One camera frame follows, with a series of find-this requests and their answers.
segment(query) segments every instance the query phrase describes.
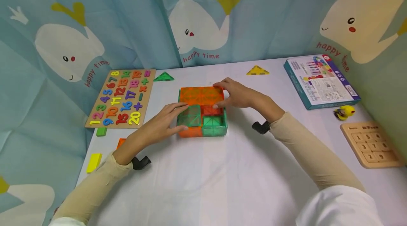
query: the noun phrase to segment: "black clamp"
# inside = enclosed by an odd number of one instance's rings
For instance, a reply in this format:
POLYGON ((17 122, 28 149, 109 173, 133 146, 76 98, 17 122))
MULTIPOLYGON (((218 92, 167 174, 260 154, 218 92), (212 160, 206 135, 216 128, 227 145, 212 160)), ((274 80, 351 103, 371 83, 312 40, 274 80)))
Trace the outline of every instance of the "black clamp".
POLYGON ((268 121, 265 121, 264 124, 260 124, 259 122, 255 122, 252 125, 252 129, 254 129, 256 132, 259 132, 260 134, 264 135, 270 130, 270 124, 268 121))
POLYGON ((137 157, 134 157, 131 162, 133 162, 133 169, 134 170, 142 170, 144 169, 148 164, 150 164, 152 161, 147 156, 144 156, 144 158, 139 161, 137 157))

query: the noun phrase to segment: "yellow rubber duck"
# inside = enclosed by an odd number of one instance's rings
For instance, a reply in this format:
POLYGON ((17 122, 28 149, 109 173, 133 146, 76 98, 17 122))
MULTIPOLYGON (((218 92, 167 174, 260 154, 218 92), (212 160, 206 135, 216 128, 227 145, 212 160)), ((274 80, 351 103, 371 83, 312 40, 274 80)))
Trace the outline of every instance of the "yellow rubber duck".
POLYGON ((335 114, 336 118, 341 121, 345 121, 349 116, 353 116, 355 113, 355 108, 353 106, 345 105, 341 106, 337 110, 334 110, 333 113, 335 114))

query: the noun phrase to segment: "cartoon whale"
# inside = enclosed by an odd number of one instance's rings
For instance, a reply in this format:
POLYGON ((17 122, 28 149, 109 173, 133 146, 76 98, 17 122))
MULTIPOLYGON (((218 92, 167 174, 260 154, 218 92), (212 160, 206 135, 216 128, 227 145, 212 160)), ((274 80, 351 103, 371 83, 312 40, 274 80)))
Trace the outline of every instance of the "cartoon whale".
POLYGON ((193 0, 179 0, 169 16, 174 39, 180 54, 191 49, 214 50, 229 37, 230 12, 240 0, 217 0, 226 14, 222 26, 217 24, 201 5, 193 0))
POLYGON ((320 33, 368 63, 407 32, 407 18, 394 35, 381 40, 404 0, 337 0, 321 23, 320 33))
POLYGON ((44 184, 20 184, 9 186, 0 177, 0 194, 9 193, 24 202, 0 213, 2 225, 42 226, 46 211, 54 202, 54 189, 44 184))
POLYGON ((82 3, 74 3, 74 12, 59 3, 53 4, 52 9, 65 12, 83 25, 87 37, 72 27, 48 23, 38 29, 35 47, 42 59, 61 78, 69 82, 80 81, 89 63, 104 54, 105 48, 86 26, 82 3))

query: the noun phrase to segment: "person's right hand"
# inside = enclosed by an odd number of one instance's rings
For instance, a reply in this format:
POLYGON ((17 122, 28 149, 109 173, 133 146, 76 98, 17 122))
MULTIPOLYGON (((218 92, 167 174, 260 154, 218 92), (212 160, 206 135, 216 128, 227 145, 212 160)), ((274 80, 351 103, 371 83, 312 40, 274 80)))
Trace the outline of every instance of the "person's right hand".
POLYGON ((220 82, 214 83, 215 87, 222 87, 229 93, 226 100, 219 101, 215 108, 224 108, 225 106, 235 106, 236 108, 253 108, 256 101, 265 97, 264 94, 257 92, 249 87, 242 85, 231 78, 225 78, 220 82))

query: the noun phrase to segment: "white sleeve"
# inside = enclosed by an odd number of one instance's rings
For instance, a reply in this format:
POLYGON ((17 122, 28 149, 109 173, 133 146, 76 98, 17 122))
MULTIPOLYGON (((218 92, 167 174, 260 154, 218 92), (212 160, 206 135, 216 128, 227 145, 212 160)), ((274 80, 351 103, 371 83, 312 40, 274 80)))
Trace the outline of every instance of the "white sleeve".
POLYGON ((297 226, 383 226, 373 198, 343 185, 323 189, 308 200, 296 223, 297 226))
POLYGON ((85 224, 73 218, 61 217, 51 221, 49 226, 85 226, 85 224))

